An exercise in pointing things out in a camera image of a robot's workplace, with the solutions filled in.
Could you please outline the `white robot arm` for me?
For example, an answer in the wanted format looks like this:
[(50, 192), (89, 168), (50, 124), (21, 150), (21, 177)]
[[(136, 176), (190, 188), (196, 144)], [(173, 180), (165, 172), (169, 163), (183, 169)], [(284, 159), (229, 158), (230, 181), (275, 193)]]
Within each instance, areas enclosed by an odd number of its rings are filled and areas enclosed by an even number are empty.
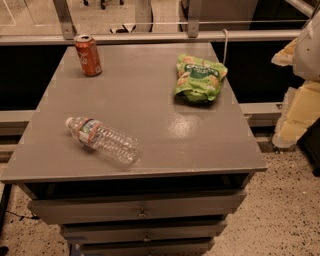
[(320, 81), (320, 12), (315, 14), (297, 38), (293, 72), (304, 80)]

